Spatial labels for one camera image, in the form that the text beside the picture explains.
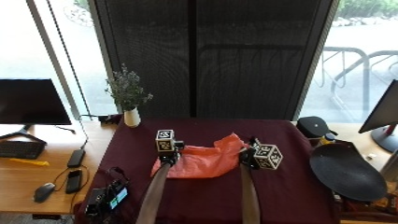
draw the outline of wooden desk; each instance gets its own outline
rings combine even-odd
[[[69,214],[72,203],[75,204],[85,198],[92,177],[96,174],[117,125],[101,125],[99,121],[84,121],[88,142],[83,165],[89,170],[88,183],[76,194],[75,199],[75,194],[65,194],[65,186],[63,186],[60,191],[52,192],[44,203],[36,203],[32,200],[35,190],[47,182],[53,182],[56,176],[67,168],[72,151],[79,149],[85,141],[85,134],[79,122],[73,122],[71,126],[63,127],[73,129],[76,134],[52,125],[35,125],[28,130],[31,134],[48,142],[37,161],[48,161],[49,166],[39,166],[11,161],[8,158],[0,158],[0,212]],[[16,132],[20,129],[21,125],[0,125],[0,135]],[[85,183],[85,168],[83,168],[83,171],[83,183]],[[67,179],[67,173],[59,177],[56,189],[61,187]]]

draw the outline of computer monitor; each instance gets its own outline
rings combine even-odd
[[[49,78],[0,79],[0,124],[23,124],[24,128],[0,139],[28,134],[33,124],[68,125],[71,120]]]
[[[374,142],[387,151],[398,149],[398,136],[394,129],[398,123],[398,81],[393,80],[389,88],[368,117],[360,133],[372,130]]]

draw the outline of table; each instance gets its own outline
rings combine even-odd
[[[135,129],[120,124],[99,167],[91,188],[105,187],[112,166],[131,178],[129,195],[119,207],[120,215],[135,220],[151,183],[157,159],[157,130],[172,129],[186,145],[210,147],[236,133],[245,142],[254,135],[276,144],[284,161],[276,171],[253,171],[264,223],[338,223],[332,191],[317,180],[309,157],[312,145],[286,120],[254,119],[144,119]],[[89,223],[85,206],[89,194],[76,208],[76,223]],[[241,223],[241,177],[238,168],[206,179],[168,179],[159,210],[160,223]]]
[[[65,187],[53,192],[44,203],[36,203],[32,196],[35,190],[47,182],[52,182],[55,177],[65,170],[72,151],[79,149],[85,141],[81,125],[79,122],[73,122],[72,125],[61,126],[73,129],[76,134],[52,125],[35,125],[28,132],[48,142],[37,161],[48,161],[49,166],[37,166],[11,161],[8,158],[0,158],[0,212],[69,214],[72,204],[84,199],[116,125],[103,125],[100,121],[84,121],[83,124],[88,135],[83,165],[88,167],[89,180],[87,186],[76,194],[75,199],[73,194],[65,194]],[[0,125],[0,135],[20,129],[21,125]],[[83,182],[85,182],[85,169],[83,168],[83,170]],[[56,188],[61,187],[65,178],[67,173],[60,176]]]

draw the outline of electronic device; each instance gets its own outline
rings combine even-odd
[[[45,146],[44,142],[1,141],[0,157],[35,160]]]
[[[85,150],[83,148],[81,149],[76,149],[72,152],[69,161],[67,163],[67,167],[68,168],[77,168],[77,167],[80,167],[81,163],[83,163],[84,156],[85,156]]]
[[[48,199],[48,196],[53,190],[55,190],[55,184],[45,183],[43,186],[39,187],[37,190],[35,190],[33,201],[36,203],[44,202]]]
[[[75,193],[80,190],[83,180],[83,170],[71,171],[67,175],[67,189],[65,193]]]
[[[88,217],[111,213],[128,195],[127,187],[129,179],[124,175],[124,170],[120,167],[112,167],[107,172],[111,174],[112,171],[124,176],[124,181],[116,178],[105,188],[91,191],[85,208],[85,215]]]
[[[24,125],[19,132],[0,136],[0,139],[23,135],[37,141],[43,140],[28,134],[31,125],[71,124],[49,78],[0,79],[0,123]]]
[[[387,151],[398,149],[398,136],[394,129],[398,123],[398,81],[393,80],[373,111],[360,129],[360,133],[372,130],[374,142]]]

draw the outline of window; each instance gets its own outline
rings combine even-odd
[[[365,121],[398,78],[397,28],[397,1],[340,1],[300,117]]]
[[[96,31],[80,2],[15,0],[1,2],[0,8],[0,77],[49,77],[75,119],[88,113],[116,113],[104,92],[107,72]]]

